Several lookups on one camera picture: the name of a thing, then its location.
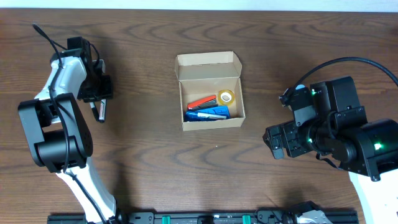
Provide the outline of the black white whiteboard marker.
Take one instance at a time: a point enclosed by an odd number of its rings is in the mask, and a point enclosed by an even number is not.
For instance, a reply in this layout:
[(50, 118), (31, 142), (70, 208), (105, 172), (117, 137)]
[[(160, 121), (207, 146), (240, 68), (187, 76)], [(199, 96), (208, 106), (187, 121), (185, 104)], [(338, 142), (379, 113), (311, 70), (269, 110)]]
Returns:
[(106, 119), (106, 103), (107, 100), (103, 99), (100, 101), (100, 110), (99, 110), (99, 122), (104, 123)]

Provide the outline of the black sharpie marker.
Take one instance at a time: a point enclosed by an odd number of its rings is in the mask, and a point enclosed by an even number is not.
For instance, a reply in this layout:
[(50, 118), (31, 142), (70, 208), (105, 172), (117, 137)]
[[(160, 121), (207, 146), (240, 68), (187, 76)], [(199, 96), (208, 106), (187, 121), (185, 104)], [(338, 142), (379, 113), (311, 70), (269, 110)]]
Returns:
[(99, 113), (98, 113), (97, 107), (95, 105), (95, 102), (90, 102), (90, 107), (93, 112), (93, 116), (94, 116), (95, 120), (98, 122), (99, 121)]

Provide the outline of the blue plastic block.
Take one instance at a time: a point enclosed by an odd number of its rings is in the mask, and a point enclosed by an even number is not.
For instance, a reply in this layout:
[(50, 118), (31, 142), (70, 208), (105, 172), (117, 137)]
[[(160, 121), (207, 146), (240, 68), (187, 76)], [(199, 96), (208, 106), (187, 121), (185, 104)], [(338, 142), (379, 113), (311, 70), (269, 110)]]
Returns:
[(229, 113), (229, 109), (227, 106), (216, 106), (216, 107), (212, 107), (212, 108), (206, 108), (203, 110), (196, 110), (194, 112), (223, 115), (223, 116), (227, 116), (228, 117), (227, 119), (230, 119), (230, 113)]

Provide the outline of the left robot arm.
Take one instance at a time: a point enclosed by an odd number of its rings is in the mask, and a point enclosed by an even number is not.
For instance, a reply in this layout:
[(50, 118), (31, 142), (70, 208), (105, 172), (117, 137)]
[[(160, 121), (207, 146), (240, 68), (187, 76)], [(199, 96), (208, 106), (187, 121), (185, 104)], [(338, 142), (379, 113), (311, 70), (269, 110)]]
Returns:
[(69, 38), (67, 49), (53, 55), (42, 91), (21, 102), (18, 113), (34, 162), (69, 186), (85, 212), (82, 222), (127, 223), (93, 164), (93, 140), (77, 104), (89, 103), (95, 120), (105, 121), (113, 84), (104, 61), (92, 58), (95, 50), (82, 37)]

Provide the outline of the yellow tape roll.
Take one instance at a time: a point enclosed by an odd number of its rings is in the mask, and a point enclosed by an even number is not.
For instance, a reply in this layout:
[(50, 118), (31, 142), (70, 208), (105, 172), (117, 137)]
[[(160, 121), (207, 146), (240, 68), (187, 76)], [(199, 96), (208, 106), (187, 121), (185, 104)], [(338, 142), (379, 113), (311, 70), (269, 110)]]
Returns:
[(235, 100), (235, 95), (231, 90), (221, 90), (217, 96), (218, 103), (223, 106), (232, 105)]

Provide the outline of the red black stapler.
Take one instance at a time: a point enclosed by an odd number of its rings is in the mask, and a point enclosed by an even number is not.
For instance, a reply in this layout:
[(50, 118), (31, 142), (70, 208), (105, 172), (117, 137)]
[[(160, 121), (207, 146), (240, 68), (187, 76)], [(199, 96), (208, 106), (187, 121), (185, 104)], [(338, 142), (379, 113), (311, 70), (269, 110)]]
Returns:
[(218, 106), (216, 96), (211, 95), (189, 103), (187, 105), (187, 110), (196, 111), (216, 106)]

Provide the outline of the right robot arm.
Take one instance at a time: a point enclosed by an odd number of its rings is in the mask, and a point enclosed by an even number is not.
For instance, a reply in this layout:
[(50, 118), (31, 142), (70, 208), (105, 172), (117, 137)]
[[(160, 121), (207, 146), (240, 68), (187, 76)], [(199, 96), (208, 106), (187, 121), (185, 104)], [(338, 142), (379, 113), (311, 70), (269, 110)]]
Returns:
[(293, 120), (263, 135), (273, 157), (315, 152), (348, 172), (367, 223), (397, 223), (397, 122), (369, 122), (351, 77), (300, 85), (287, 106)]

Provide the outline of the cardboard box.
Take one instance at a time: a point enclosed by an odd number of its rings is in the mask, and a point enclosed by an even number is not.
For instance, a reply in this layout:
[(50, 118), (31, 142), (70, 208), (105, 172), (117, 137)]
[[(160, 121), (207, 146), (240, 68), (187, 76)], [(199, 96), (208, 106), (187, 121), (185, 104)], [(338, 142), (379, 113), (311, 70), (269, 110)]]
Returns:
[[(180, 91), (182, 129), (240, 127), (246, 118), (241, 86), (242, 63), (233, 51), (200, 54), (180, 54), (175, 59), (175, 74)], [(186, 122), (187, 105), (201, 98), (215, 95), (221, 90), (231, 90), (235, 95), (232, 105), (227, 106), (230, 119)]]

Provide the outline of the blue white whiteboard marker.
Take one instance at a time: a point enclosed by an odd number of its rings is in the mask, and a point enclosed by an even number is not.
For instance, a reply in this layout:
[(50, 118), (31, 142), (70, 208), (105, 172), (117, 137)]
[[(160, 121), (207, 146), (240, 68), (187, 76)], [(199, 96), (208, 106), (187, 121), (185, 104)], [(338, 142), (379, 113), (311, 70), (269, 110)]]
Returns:
[(216, 121), (228, 118), (227, 116), (223, 115), (194, 112), (194, 111), (187, 111), (185, 116), (187, 121)]

